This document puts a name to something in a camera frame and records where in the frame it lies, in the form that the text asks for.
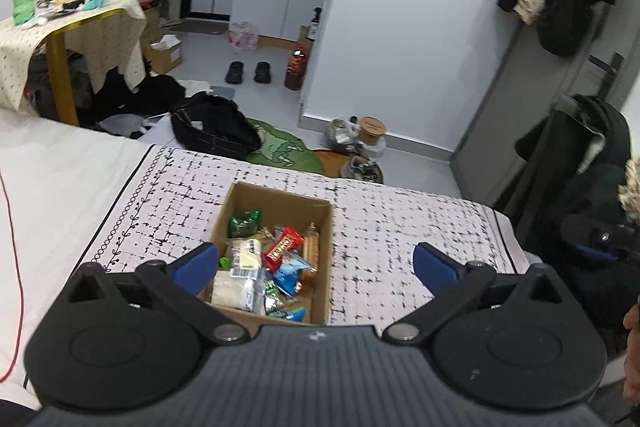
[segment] gold table leg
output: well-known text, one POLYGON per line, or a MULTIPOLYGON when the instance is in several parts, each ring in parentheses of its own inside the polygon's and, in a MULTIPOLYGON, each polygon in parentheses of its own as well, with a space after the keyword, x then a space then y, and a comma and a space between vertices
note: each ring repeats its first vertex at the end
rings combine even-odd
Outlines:
POLYGON ((78 115, 71 88, 71 76, 66 61, 65 34, 51 34, 45 39, 47 62, 49 63, 49 82, 58 110, 58 118, 63 123, 78 126, 78 115))

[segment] blue gripper pad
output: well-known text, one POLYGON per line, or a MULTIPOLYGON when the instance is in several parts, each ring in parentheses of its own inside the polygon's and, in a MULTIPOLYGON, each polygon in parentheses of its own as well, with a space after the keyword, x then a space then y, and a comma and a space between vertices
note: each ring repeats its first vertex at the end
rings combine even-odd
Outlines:
POLYGON ((420 243, 414 249, 414 273, 437 296, 457 283, 466 269, 429 243, 420 243))
POLYGON ((211 243, 199 247, 169 265, 174 283, 191 295, 198 295, 218 270, 218 248, 211 243))

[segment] black slipper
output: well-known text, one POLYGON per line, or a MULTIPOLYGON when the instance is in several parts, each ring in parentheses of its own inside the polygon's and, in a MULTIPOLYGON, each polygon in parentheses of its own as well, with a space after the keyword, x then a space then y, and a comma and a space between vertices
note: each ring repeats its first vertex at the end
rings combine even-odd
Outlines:
POLYGON ((255 67, 254 81, 258 84, 271 84, 271 66, 268 62, 258 62, 255 67))
POLYGON ((229 64, 229 70, 226 72, 225 82, 227 84, 242 84, 242 68, 244 68, 244 64, 239 60, 234 60, 229 64))

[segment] bed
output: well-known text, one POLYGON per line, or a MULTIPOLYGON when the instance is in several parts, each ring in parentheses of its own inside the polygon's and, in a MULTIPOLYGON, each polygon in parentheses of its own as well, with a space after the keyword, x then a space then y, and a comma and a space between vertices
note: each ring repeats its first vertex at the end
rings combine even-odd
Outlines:
MULTIPOLYGON (((508 220, 469 201, 150 146, 0 110, 0 172, 14 222, 24 318, 17 363, 0 398, 36 408, 22 354, 79 264, 128 271, 172 261, 209 238, 231 184, 244 181, 335 205, 332 324, 379 330, 432 296, 413 275, 427 240, 462 263, 504 273, 529 263, 508 220)), ((20 322, 8 210, 0 196, 0 375, 20 322)))

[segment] red candy wrapper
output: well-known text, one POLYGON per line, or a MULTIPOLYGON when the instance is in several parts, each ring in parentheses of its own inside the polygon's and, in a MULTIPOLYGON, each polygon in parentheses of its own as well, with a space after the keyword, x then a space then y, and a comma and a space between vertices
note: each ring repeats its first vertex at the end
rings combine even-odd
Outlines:
POLYGON ((262 252, 262 263, 271 273, 275 273, 282 264, 282 254, 299 247, 304 242, 302 236, 292 227, 284 227, 271 250, 262 252))

